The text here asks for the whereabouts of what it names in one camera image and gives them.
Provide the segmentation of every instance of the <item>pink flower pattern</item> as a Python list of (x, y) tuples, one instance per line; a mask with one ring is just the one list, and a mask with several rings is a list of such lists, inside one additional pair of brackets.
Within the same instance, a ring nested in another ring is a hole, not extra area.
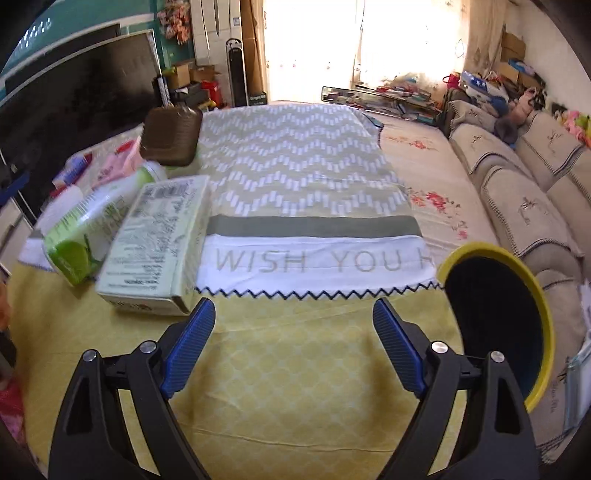
[(460, 240), (468, 240), (468, 224), (461, 218), (462, 206), (459, 203), (437, 192), (424, 192), (412, 187), (407, 188), (407, 193), (413, 205), (419, 208), (435, 208), (438, 214), (445, 215), (446, 223)]

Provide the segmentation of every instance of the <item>pillow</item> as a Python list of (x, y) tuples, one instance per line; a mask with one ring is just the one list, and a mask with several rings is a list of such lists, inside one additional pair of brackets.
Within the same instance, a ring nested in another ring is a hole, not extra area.
[(449, 102), (449, 104), (455, 113), (453, 120), (449, 124), (452, 132), (461, 124), (477, 125), (489, 132), (495, 129), (496, 118), (476, 105), (464, 102), (463, 100), (454, 100), (453, 102)]
[(546, 112), (530, 115), (515, 151), (546, 192), (565, 175), (584, 146)]
[(569, 172), (547, 193), (583, 249), (583, 272), (591, 279), (591, 150), (583, 149)]
[(482, 128), (461, 125), (451, 134), (449, 141), (478, 189), (495, 165), (516, 170), (531, 178), (529, 170), (511, 147)]
[(569, 227), (532, 180), (514, 170), (493, 167), (480, 195), (501, 245), (535, 274), (556, 270), (580, 280), (583, 256)]
[(530, 413), (535, 444), (544, 463), (554, 462), (569, 444), (564, 432), (566, 415), (565, 374), (569, 360), (574, 357), (587, 333), (581, 311), (579, 285), (573, 277), (554, 270), (536, 275), (554, 323), (556, 352), (550, 383), (540, 402)]

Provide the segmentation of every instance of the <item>yellow tablecloth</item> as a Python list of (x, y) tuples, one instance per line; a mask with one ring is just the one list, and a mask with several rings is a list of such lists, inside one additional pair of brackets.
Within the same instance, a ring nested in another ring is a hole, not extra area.
[[(132, 351), (157, 340), (172, 317), (115, 311), (91, 284), (19, 265), (10, 279), (26, 428), (48, 461), (61, 399), (82, 352)], [(216, 326), (187, 387), (171, 401), (213, 480), (376, 478), (417, 406), (374, 331), (374, 299), (212, 298)], [(445, 294), (389, 298), (431, 340), (461, 351)], [(129, 392), (122, 404), (140, 464), (154, 470)], [(458, 395), (434, 469), (449, 459), (465, 404)]]

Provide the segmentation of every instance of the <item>black tv screen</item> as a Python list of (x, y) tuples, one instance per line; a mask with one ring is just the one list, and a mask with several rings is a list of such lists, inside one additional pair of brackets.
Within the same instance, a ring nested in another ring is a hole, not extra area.
[(15, 200), (34, 222), (65, 161), (144, 121), (161, 101), (151, 31), (118, 37), (53, 64), (0, 103), (0, 151), (30, 180)]

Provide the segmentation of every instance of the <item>box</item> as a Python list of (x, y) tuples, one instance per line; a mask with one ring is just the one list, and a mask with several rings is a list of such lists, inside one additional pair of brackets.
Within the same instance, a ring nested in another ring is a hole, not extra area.
[(519, 72), (519, 79), (518, 82), (522, 84), (525, 88), (535, 88), (540, 92), (542, 90), (542, 85), (533, 77), (530, 77), (526, 73)]
[(187, 315), (210, 215), (209, 177), (144, 185), (103, 265), (96, 292), (118, 308)]
[(525, 55), (520, 55), (514, 50), (510, 48), (503, 47), (501, 48), (501, 61), (509, 61), (510, 59), (521, 60), (525, 58)]
[(517, 59), (523, 60), (525, 58), (525, 43), (518, 37), (509, 32), (503, 33), (501, 39), (501, 47), (511, 50)]
[(197, 65), (191, 69), (191, 81), (192, 82), (213, 82), (215, 80), (215, 76), (219, 75), (219, 72), (216, 72), (215, 65)]
[(513, 83), (517, 83), (517, 79), (519, 78), (519, 70), (516, 70), (505, 61), (499, 63), (496, 72), (499, 75), (503, 75), (503, 77), (509, 79)]
[(191, 83), (191, 76), (189, 73), (189, 64), (184, 63), (174, 67), (175, 72), (166, 75), (166, 83), (168, 88), (176, 90), (177, 88), (186, 87)]

